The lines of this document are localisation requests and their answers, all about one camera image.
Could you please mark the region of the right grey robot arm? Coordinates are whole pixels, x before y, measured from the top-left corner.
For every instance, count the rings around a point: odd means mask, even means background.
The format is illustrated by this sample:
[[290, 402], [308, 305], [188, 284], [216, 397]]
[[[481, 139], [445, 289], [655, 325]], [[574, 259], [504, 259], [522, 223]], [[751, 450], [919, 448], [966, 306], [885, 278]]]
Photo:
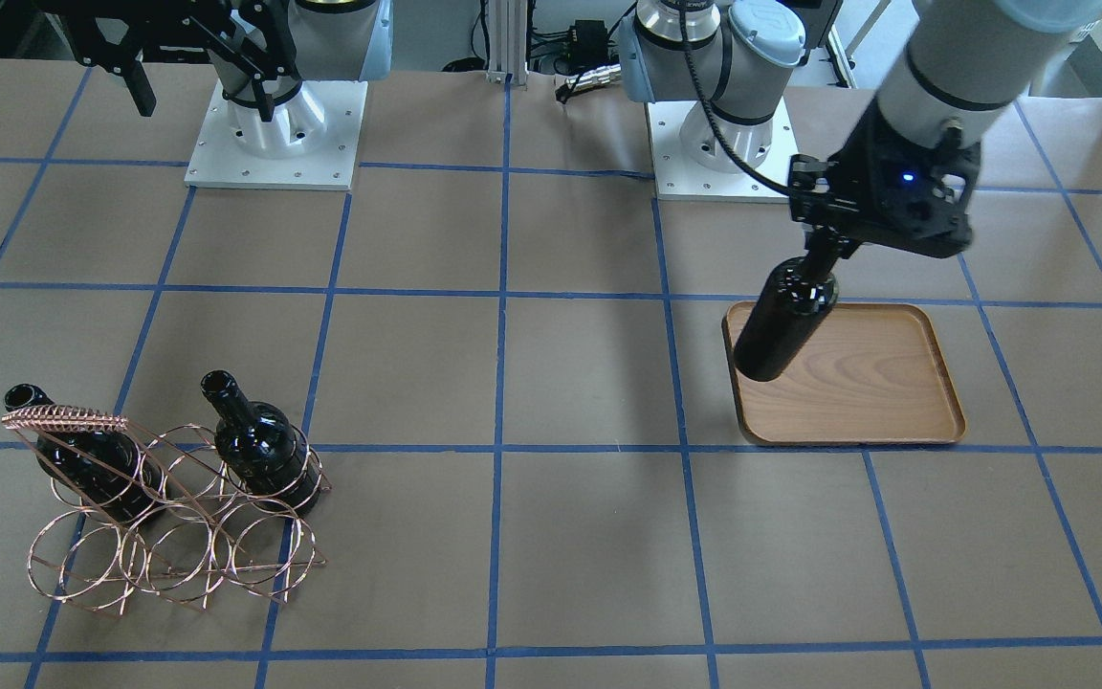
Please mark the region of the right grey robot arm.
[[253, 157], [298, 157], [328, 134], [316, 82], [381, 80], [392, 69], [389, 1], [39, 1], [75, 60], [121, 79], [156, 110], [149, 53], [202, 54], [217, 71], [229, 129]]

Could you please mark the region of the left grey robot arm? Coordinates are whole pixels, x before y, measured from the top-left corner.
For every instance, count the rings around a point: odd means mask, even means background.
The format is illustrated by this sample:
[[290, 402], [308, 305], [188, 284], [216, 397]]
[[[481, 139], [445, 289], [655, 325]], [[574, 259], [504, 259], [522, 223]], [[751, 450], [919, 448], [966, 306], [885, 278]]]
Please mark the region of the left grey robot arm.
[[768, 134], [804, 23], [778, 1], [638, 1], [618, 25], [627, 96], [689, 101], [701, 162], [741, 171], [790, 201], [809, 228], [780, 270], [823, 279], [863, 244], [948, 258], [974, 239], [966, 209], [982, 139], [1102, 1], [932, 1], [851, 134], [827, 160], [792, 158], [786, 182], [738, 137]]

